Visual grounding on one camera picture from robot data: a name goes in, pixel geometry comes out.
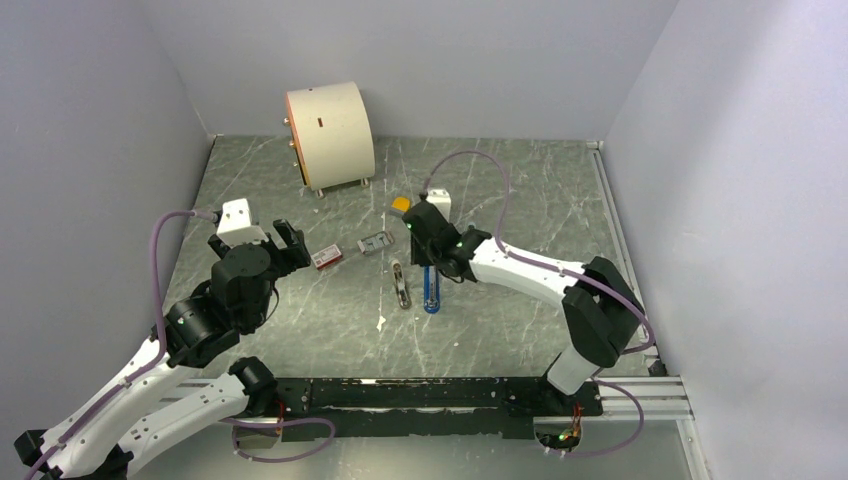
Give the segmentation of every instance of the blue tool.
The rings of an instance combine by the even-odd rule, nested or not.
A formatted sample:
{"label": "blue tool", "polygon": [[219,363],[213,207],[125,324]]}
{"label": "blue tool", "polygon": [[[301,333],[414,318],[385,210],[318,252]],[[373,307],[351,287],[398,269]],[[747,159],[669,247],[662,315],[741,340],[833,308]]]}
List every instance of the blue tool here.
{"label": "blue tool", "polygon": [[436,267],[424,267],[424,311],[436,313],[439,311],[439,272]]}

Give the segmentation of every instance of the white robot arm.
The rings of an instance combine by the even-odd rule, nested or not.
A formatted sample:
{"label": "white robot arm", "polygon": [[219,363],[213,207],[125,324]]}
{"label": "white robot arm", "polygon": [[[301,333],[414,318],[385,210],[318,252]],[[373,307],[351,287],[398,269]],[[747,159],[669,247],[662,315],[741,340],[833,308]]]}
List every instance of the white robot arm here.
{"label": "white robot arm", "polygon": [[640,322],[620,300],[593,284],[602,284],[640,311],[642,307],[609,260],[566,262],[512,247],[475,228],[460,233],[448,222],[449,212],[450,196],[434,189],[403,215],[413,263],[435,265],[456,281],[503,285],[561,308],[572,341],[545,376],[562,393],[574,394],[594,372],[615,365]]}
{"label": "white robot arm", "polygon": [[[52,452],[39,469],[43,480],[112,479],[129,476],[156,455],[214,422],[233,415],[260,413],[273,400],[276,380],[255,357],[239,360],[200,392],[149,414],[169,391],[197,374],[213,358],[253,333],[267,320],[274,282],[310,264],[302,232],[285,221],[274,228],[286,243],[278,248],[262,231],[247,200],[224,204],[209,245],[221,258],[211,279],[165,315],[165,338],[154,329],[130,361],[71,416],[49,430],[29,430],[15,441],[24,464],[33,466]],[[143,375],[128,381],[154,361],[160,342],[166,353]],[[104,395],[112,392],[103,404]],[[102,404],[66,443],[61,439]]]}

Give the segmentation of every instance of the cylindrical container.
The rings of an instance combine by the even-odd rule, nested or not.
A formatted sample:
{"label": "cylindrical container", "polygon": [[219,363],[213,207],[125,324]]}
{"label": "cylindrical container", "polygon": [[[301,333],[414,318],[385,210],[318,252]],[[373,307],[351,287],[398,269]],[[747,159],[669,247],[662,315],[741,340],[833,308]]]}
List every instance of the cylindrical container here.
{"label": "cylindrical container", "polygon": [[374,175],[374,142],[353,82],[286,93],[287,124],[303,184],[318,191]]}

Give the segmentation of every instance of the light gray wall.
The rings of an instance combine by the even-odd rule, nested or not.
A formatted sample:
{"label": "light gray wall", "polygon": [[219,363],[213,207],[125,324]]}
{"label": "light gray wall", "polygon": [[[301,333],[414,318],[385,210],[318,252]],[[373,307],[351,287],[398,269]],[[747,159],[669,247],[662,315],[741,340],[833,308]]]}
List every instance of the light gray wall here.
{"label": "light gray wall", "polygon": [[677,0],[144,0],[209,131],[354,80],[375,133],[599,139]]}
{"label": "light gray wall", "polygon": [[606,139],[716,479],[848,471],[848,4],[681,0]]}
{"label": "light gray wall", "polygon": [[134,4],[0,6],[0,477],[25,472],[18,434],[78,408],[149,332],[150,229],[192,204],[209,147]]}

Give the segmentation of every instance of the gray marble surface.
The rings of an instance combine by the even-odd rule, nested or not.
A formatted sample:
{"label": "gray marble surface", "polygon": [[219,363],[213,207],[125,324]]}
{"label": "gray marble surface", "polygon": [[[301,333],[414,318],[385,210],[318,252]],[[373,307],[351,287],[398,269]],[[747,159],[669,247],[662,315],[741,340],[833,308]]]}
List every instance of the gray marble surface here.
{"label": "gray marble surface", "polygon": [[[279,280],[276,312],[256,334],[242,337],[216,358],[203,376],[217,376],[247,355],[258,356],[280,377],[544,372],[569,343],[562,313],[497,285],[445,281],[441,311],[428,315],[421,306],[423,272],[409,265],[405,226],[384,215],[396,196],[416,198],[436,161],[467,148],[492,153],[509,168],[505,241],[558,259],[588,261],[602,255],[621,264],[584,142],[377,138],[377,173],[370,186],[325,189],[326,198],[319,199],[303,186],[288,138],[218,137],[196,208],[219,209],[225,201],[246,197],[267,231],[273,231],[273,220],[288,219],[305,232],[310,252],[335,243],[345,258],[324,271],[310,267]],[[504,192],[497,169],[486,159],[457,158],[439,170],[432,186],[450,191],[451,220],[457,226],[474,222],[493,230]],[[373,256],[361,255],[357,240],[384,229],[395,235],[396,243]],[[206,245],[213,233],[207,222],[189,222],[166,305],[209,277],[217,260]],[[405,265],[411,310],[398,306],[389,273],[392,259]],[[631,355],[605,374],[647,372],[643,357]]]}

